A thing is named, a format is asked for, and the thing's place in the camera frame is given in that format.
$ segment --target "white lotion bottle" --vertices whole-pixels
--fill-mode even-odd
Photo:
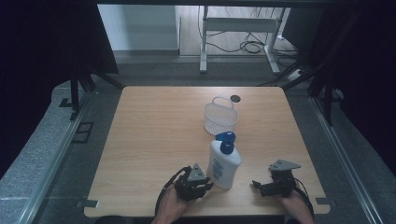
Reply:
[[[209,165],[206,175],[210,177],[216,186],[222,189],[230,189],[233,186],[233,177],[242,163],[241,156],[233,145],[233,140],[214,140],[210,143]]]

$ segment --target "gray floor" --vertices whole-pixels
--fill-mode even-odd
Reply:
[[[208,73],[205,75],[199,73],[198,58],[147,55],[134,58],[132,60],[134,63],[131,63],[130,59],[131,57],[125,55],[118,58],[120,75],[113,77],[125,85],[132,86],[257,86],[274,78],[269,65],[265,63],[265,58],[210,58]],[[96,93],[89,94],[90,106],[82,118],[83,122],[93,122],[92,133],[87,143],[72,143],[68,147],[47,196],[35,216],[34,223],[94,222],[93,219],[84,216],[80,204],[88,197],[95,169],[121,94],[120,90],[102,79],[94,77],[94,80],[97,90]],[[334,154],[332,144],[318,120],[312,101],[306,94],[308,84],[309,81],[287,91],[286,94],[331,204],[329,214],[316,216],[317,223],[370,223],[340,161]],[[64,88],[67,88],[67,83],[54,90],[54,96],[59,95],[59,97],[54,97],[53,106],[50,107],[53,113],[46,116],[43,122],[46,122],[46,119],[51,121],[57,119],[58,117],[53,116],[58,114],[58,116],[63,115],[63,119],[59,119],[61,123],[62,120],[67,123],[65,118],[70,115],[70,110],[64,111],[64,108],[56,108],[64,98]],[[339,108],[339,103],[333,103],[332,120],[333,127],[347,155],[383,218],[383,223],[395,223],[396,180],[394,175],[345,117]],[[40,129],[45,134],[38,136],[36,141],[39,141],[41,145],[46,145],[50,139],[50,133],[45,126]],[[26,193],[23,197],[19,201],[12,202],[23,204],[29,195]],[[8,215],[2,212],[0,217],[2,220],[10,220],[13,206],[7,206],[10,210]],[[131,220],[130,218],[128,221],[130,223],[147,222],[147,220]]]

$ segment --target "black cable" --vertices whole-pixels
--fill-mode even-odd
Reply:
[[[249,53],[259,53],[260,51],[262,51],[265,47],[266,42],[267,42],[268,33],[266,33],[264,43],[262,43],[262,41],[260,41],[260,39],[257,38],[253,33],[251,33],[251,32],[247,32],[247,33],[248,33],[248,35],[245,37],[245,41],[241,43],[241,45],[242,44],[244,45],[244,50]],[[248,38],[250,36],[253,36],[256,40],[248,40]],[[257,51],[250,51],[250,50],[246,49],[246,46],[248,46],[248,45],[253,45],[255,47],[262,46],[262,48],[259,48],[259,50],[257,50]]]
[[[298,52],[297,49],[274,49],[274,51],[296,51],[296,52]]]
[[[215,47],[215,48],[221,49],[221,50],[223,50],[223,51],[225,51],[225,52],[229,52],[229,53],[237,52],[237,51],[241,50],[241,49],[232,49],[232,50],[222,49],[221,47],[219,47],[219,46],[217,46],[217,45],[215,45],[215,44],[212,44],[212,43],[208,43],[208,42],[206,42],[206,44],[207,44],[207,45],[211,45],[211,46],[213,46],[213,47]]]
[[[303,184],[303,182],[301,182],[299,179],[294,178],[295,180],[297,180],[304,188],[305,194],[303,193],[302,190],[300,190],[299,188],[297,188],[297,186],[294,187],[294,190],[297,191],[304,199],[304,202],[306,204],[306,206],[309,209],[309,212],[311,213],[312,218],[315,220],[315,214],[314,214],[314,206],[312,205],[311,201],[309,201],[309,196],[308,196],[308,192],[306,191],[306,188]]]
[[[290,65],[285,65],[285,64],[283,64],[280,60],[281,59],[289,59],[289,58],[292,58],[292,59],[295,59],[295,58],[293,58],[293,57],[278,57],[277,59],[276,59],[276,63],[277,64],[279,64],[280,66],[282,66],[282,67],[290,67]]]
[[[190,167],[186,166],[181,168],[179,171],[177,171],[177,173],[175,175],[173,175],[168,182],[166,182],[166,184],[163,186],[163,189],[160,192],[160,195],[158,196],[157,202],[155,203],[155,213],[154,215],[157,216],[158,213],[158,209],[160,208],[160,202],[161,199],[163,198],[163,195],[165,194],[166,190],[169,188],[169,186],[171,186],[171,184],[175,181],[176,177],[178,175],[180,175],[181,172],[186,172],[189,171]]]
[[[215,34],[213,34],[213,35],[209,35],[209,36],[221,35],[221,34],[224,34],[224,33],[227,33],[227,31],[221,31],[221,32],[215,33]]]
[[[271,12],[270,19],[272,19],[272,15],[274,14],[275,8],[273,7],[273,11]]]
[[[265,9],[264,18],[266,18],[266,17],[267,17],[267,12],[268,12],[268,7]]]
[[[255,8],[251,11],[250,17],[252,17],[253,13],[257,12],[257,8],[258,8],[258,7],[255,7]],[[256,18],[259,18],[261,12],[262,12],[262,8],[260,7],[259,12],[257,13],[257,15],[256,15],[255,17],[256,17]]]
[[[198,22],[197,22],[197,24],[198,24],[198,32],[199,32],[199,36],[201,37],[201,39],[202,39],[202,34],[201,34],[201,28],[199,27],[199,14],[201,13],[201,7],[200,6],[198,6]]]
[[[227,11],[228,17],[231,17],[230,12],[228,11],[228,7],[225,7],[225,10]]]
[[[273,83],[273,86],[276,86],[276,83],[284,76],[286,76],[289,72],[291,72],[294,68],[297,68],[298,66],[300,66],[302,61],[297,60],[295,63],[293,63],[292,65],[290,65],[289,67],[287,67],[282,73],[280,73],[276,78],[274,78],[271,81],[267,81],[264,82],[262,84],[257,85],[256,87],[260,87],[260,86],[265,86],[267,84],[271,84]]]

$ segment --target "table surface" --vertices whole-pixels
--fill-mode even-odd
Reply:
[[[215,96],[239,95],[235,147],[242,164],[233,187],[213,187],[186,211],[186,217],[284,215],[251,181],[271,183],[268,167],[278,159],[302,165],[293,170],[316,214],[330,211],[318,175],[291,113],[277,87],[126,87],[121,95],[85,208],[87,217],[153,217],[163,185],[184,166],[206,171],[214,136],[204,127],[205,105]]]

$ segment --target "white basket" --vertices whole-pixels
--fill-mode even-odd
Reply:
[[[231,106],[219,105],[216,99],[228,101]],[[205,128],[214,135],[218,133],[233,132],[238,121],[238,112],[233,109],[233,102],[222,96],[216,96],[212,102],[205,106]]]

